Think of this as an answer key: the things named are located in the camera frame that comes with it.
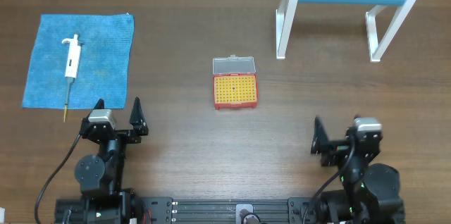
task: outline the wooden table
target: wooden table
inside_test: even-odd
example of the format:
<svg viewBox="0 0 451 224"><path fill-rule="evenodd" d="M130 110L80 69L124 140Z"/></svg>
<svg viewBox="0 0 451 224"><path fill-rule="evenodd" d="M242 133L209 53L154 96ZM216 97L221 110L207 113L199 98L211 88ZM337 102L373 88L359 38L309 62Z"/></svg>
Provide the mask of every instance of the wooden table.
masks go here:
<svg viewBox="0 0 451 224"><path fill-rule="evenodd" d="M309 147L315 115L339 139L355 113L383 124L374 161L401 174L408 223L449 223L451 208L451 0L418 0L381 63L369 63L370 6L297 9L287 59L276 60L279 0L0 0L0 206L8 222L34 222L39 191L66 155L88 111L21 108L43 13L135 16L127 127L141 98L150 133L128 148L124 187L141 195L194 199L308 197L335 172ZM387 28L392 11L378 17ZM260 102L216 111L211 60L253 56ZM40 206L78 198L74 166L97 146L80 141ZM329 189L338 189L335 181Z"/></svg>

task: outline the blue towel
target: blue towel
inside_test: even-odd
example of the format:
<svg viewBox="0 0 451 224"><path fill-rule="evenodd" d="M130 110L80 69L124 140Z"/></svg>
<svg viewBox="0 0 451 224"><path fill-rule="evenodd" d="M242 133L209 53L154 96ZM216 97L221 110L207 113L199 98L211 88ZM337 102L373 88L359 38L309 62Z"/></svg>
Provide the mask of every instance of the blue towel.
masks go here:
<svg viewBox="0 0 451 224"><path fill-rule="evenodd" d="M80 64L70 89L69 109L93 108L99 98L106 108L124 108L133 15L42 15L33 48L24 108L64 108L66 95L65 38L78 33Z"/></svg>

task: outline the white stand leg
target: white stand leg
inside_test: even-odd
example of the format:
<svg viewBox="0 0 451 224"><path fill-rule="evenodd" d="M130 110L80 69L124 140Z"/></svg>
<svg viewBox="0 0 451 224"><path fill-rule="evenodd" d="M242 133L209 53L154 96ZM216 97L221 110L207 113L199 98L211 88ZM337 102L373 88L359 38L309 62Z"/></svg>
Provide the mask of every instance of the white stand leg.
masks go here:
<svg viewBox="0 0 451 224"><path fill-rule="evenodd" d="M392 41L415 1L416 0L406 0L402 6L399 6L396 9L395 16L393 17L390 26L388 26L387 32L384 34L380 44L378 43L378 33L376 31L376 15L386 6L375 6L369 12L366 12L366 32L368 34L369 58L371 62L381 61L383 53Z"/></svg>
<svg viewBox="0 0 451 224"><path fill-rule="evenodd" d="M280 0L276 9L276 58L285 59L298 0Z"/></svg>

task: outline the black cable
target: black cable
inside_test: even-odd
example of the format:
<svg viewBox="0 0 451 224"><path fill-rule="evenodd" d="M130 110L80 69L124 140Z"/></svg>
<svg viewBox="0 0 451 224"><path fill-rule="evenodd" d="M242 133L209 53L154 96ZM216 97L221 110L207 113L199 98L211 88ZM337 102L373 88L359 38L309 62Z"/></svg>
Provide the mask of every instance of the black cable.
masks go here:
<svg viewBox="0 0 451 224"><path fill-rule="evenodd" d="M341 175L343 173L343 171L345 171L345 169L348 167L348 165L351 162L351 158L354 156L354 152L355 152L355 142L353 139L350 140L351 141L351 152L350 155L347 157L347 160L345 162L345 164L343 165L343 167L341 167L341 169L339 169L332 177L329 178L329 180L327 180L323 186L321 186L318 191L315 193L315 195L310 199L309 204L307 205L307 209L305 209L304 212L304 217L302 217L302 224L305 224L305 218L307 216L307 212L310 209L310 206L314 203L314 201L316 200L317 196L320 195L320 193L322 193L324 191L324 189L332 182L334 181L334 179L336 179L339 175Z"/></svg>
<svg viewBox="0 0 451 224"><path fill-rule="evenodd" d="M72 154L75 146L78 143L78 140L80 140L82 135L78 135L77 138L75 139L75 141L72 144L72 147L69 149L68 154L66 154L66 157L64 157L64 160L61 162L61 164L58 166L58 168L56 168L56 170L50 175L49 179L47 179L47 182L45 182L41 193L39 193L39 196L36 200L36 204L35 204L35 221L37 224L41 224L41 221L39 220L39 216L37 215L37 210L39 208L39 203L41 203L41 199L42 196L44 195L45 190L47 189L47 186L49 186L50 181L54 178L54 176L57 174L57 172L64 166L64 164L66 164L66 161L69 159L70 155Z"/></svg>

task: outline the clear plastic lid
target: clear plastic lid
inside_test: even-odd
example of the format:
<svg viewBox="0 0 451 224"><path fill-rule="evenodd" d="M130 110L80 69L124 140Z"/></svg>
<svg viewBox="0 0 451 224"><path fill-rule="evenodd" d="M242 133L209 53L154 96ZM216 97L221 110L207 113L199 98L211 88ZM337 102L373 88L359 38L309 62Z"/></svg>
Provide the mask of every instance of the clear plastic lid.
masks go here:
<svg viewBox="0 0 451 224"><path fill-rule="evenodd" d="M254 57L213 58L213 74L255 73Z"/></svg>

